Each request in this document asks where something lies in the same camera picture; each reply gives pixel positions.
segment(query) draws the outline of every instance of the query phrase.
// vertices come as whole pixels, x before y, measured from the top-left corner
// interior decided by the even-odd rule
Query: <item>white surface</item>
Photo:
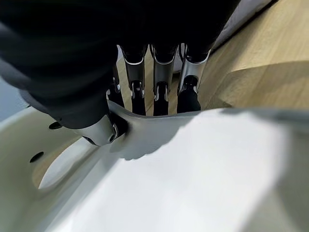
[[[40,190],[31,175],[42,160],[28,161],[76,135],[48,130],[53,120],[32,108],[1,125],[0,231],[308,231],[309,113],[111,109],[130,132],[99,149],[79,140]]]

